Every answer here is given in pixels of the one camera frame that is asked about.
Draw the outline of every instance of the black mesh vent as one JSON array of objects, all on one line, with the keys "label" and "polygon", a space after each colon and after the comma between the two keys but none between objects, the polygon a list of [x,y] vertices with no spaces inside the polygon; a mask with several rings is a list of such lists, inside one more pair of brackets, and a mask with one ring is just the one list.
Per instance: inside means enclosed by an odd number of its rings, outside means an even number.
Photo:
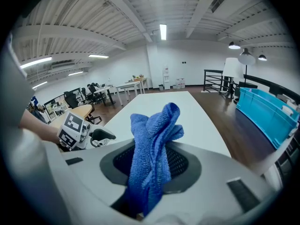
[{"label": "black mesh vent", "polygon": [[[134,151],[135,146],[132,146],[113,159],[113,165],[115,168],[127,176],[130,175]],[[174,179],[186,171],[188,168],[188,160],[183,155],[169,147],[166,147],[166,153],[170,167],[171,178]]]}]

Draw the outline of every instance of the black slot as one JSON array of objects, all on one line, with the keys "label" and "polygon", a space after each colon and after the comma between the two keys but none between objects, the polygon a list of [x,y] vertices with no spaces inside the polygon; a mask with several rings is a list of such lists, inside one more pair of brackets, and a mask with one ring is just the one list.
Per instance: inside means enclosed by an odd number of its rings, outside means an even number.
[{"label": "black slot", "polygon": [[259,204],[257,197],[255,197],[241,179],[227,182],[227,185],[244,212],[248,212]]},{"label": "black slot", "polygon": [[72,164],[79,163],[81,161],[83,161],[83,159],[81,157],[75,157],[75,158],[66,160],[66,163],[70,166]]}]

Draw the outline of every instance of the white table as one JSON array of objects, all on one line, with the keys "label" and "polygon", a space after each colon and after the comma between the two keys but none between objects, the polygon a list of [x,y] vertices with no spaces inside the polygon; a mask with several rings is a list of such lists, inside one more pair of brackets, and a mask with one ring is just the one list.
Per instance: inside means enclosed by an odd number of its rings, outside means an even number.
[{"label": "white table", "polygon": [[136,82],[127,82],[127,83],[121,84],[121,85],[119,85],[119,86],[116,86],[118,98],[119,98],[119,101],[120,101],[120,103],[121,103],[122,106],[123,106],[123,103],[122,103],[122,100],[121,100],[121,98],[120,98],[119,88],[124,89],[125,96],[126,96],[126,99],[127,99],[127,101],[128,101],[129,98],[128,98],[128,96],[127,96],[127,93],[128,93],[128,95],[130,96],[130,93],[129,93],[129,91],[128,91],[128,88],[134,87],[134,89],[135,89],[135,96],[137,96],[137,85],[140,85],[140,92],[141,92],[141,94],[142,94],[143,91],[142,91],[142,86],[141,86],[140,81],[136,81]]},{"label": "white table", "polygon": [[148,84],[147,84],[147,78],[146,78],[146,77],[144,77],[144,78],[142,78],[142,79],[140,80],[140,83],[141,83],[142,90],[143,90],[143,91],[144,91],[144,93],[145,93],[145,86],[144,86],[144,82],[145,82],[145,84],[146,84],[146,86],[147,86],[147,89],[149,90],[149,87],[148,87]]},{"label": "white table", "polygon": [[181,124],[184,136],[176,141],[230,156],[220,133],[208,115],[187,91],[141,94],[117,113],[104,127],[112,131],[117,139],[111,143],[133,138],[130,115],[140,113],[152,116],[161,112],[164,105],[173,102],[180,108],[176,124]]}]

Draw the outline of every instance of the white lamp shade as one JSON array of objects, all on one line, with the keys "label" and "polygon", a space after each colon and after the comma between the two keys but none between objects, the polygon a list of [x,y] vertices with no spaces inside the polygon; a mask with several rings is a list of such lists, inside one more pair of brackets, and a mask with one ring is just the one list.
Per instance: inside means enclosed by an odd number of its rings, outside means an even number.
[{"label": "white lamp shade", "polygon": [[244,65],[253,65],[255,64],[255,57],[253,57],[247,48],[244,48],[244,51],[239,56],[239,62]]},{"label": "white lamp shade", "polygon": [[223,76],[244,78],[243,65],[237,58],[226,58],[225,67],[223,70]]}]

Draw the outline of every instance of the fluorescent light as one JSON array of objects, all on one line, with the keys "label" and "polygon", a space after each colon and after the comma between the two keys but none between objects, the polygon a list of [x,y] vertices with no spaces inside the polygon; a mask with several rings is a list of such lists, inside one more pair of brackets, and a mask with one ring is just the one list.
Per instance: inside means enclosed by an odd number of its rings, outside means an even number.
[{"label": "fluorescent light", "polygon": [[160,24],[159,27],[161,40],[167,40],[167,25]]},{"label": "fluorescent light", "polygon": [[75,74],[79,74],[79,73],[83,73],[83,71],[78,72],[78,73],[71,73],[71,74],[69,74],[69,76],[72,76],[72,75],[75,75]]},{"label": "fluorescent light", "polygon": [[32,89],[35,89],[35,88],[37,88],[37,87],[39,87],[39,86],[41,86],[41,85],[43,85],[43,84],[45,84],[45,83],[47,83],[47,82],[43,82],[43,83],[41,83],[41,84],[39,84],[39,85],[37,85],[37,86],[34,86]]},{"label": "fluorescent light", "polygon": [[32,66],[32,65],[41,63],[41,62],[50,61],[51,59],[52,59],[52,57],[50,57],[50,58],[43,58],[43,59],[40,59],[40,60],[36,60],[36,61],[33,61],[33,62],[29,62],[29,63],[26,63],[26,64],[20,66],[20,68],[23,69],[23,68],[26,68],[26,67],[29,67],[29,66]]},{"label": "fluorescent light", "polygon": [[90,55],[89,58],[109,58],[109,56],[103,56],[103,55]]}]

